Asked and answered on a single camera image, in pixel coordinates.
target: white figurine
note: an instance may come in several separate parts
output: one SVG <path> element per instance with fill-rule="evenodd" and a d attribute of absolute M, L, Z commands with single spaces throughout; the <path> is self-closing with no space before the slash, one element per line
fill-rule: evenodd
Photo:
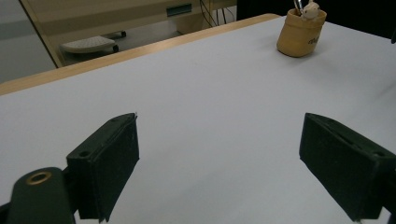
<path fill-rule="evenodd" d="M 309 0 L 309 3 L 301 10 L 301 17 L 305 19 L 314 19 L 320 11 L 320 7 L 314 0 Z"/>

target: chair seat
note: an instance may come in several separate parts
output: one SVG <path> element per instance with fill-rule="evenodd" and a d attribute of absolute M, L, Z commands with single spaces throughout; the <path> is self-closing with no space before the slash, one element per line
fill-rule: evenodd
<path fill-rule="evenodd" d="M 102 36 L 94 36 L 62 44 L 63 50 L 70 53 L 93 53 L 114 46 L 116 46 L 114 40 Z"/>

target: white tabletop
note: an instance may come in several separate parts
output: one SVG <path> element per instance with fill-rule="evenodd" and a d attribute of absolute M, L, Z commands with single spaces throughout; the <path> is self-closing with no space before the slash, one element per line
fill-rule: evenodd
<path fill-rule="evenodd" d="M 304 113 L 396 153 L 396 48 L 326 23 L 312 55 L 290 58 L 276 50 L 283 22 L 0 96 L 0 204 L 19 177 L 64 168 L 108 119 L 137 112 L 141 160 L 110 223 L 351 223 L 299 159 Z"/>

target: pen holder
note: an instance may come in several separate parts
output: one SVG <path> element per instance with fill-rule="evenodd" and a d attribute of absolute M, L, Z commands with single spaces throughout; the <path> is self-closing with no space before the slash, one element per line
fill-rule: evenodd
<path fill-rule="evenodd" d="M 312 53 L 317 46 L 326 16 L 327 13 L 321 10 L 317 17 L 309 20 L 300 17 L 296 9 L 289 10 L 276 43 L 277 49 L 296 58 Z"/>

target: wooden table edge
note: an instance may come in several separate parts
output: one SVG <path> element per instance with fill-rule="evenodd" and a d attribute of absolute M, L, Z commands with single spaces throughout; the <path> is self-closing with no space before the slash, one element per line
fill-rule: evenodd
<path fill-rule="evenodd" d="M 35 86 L 50 83 L 67 77 L 72 77 L 81 73 L 85 73 L 94 69 L 109 66 L 114 63 L 124 62 L 133 58 L 147 55 L 153 52 L 170 49 L 175 46 L 190 43 L 212 35 L 223 34 L 232 30 L 240 29 L 249 25 L 269 21 L 279 16 L 276 14 L 263 14 L 257 17 L 249 18 L 242 21 L 235 21 L 218 27 L 202 30 L 188 35 L 181 35 L 171 39 L 149 44 L 135 49 L 128 49 L 116 54 L 107 55 L 105 57 L 89 60 L 83 63 L 76 63 L 66 67 L 50 70 L 48 72 L 22 77 L 0 83 L 0 95 L 9 94 L 15 91 L 29 89 Z"/>

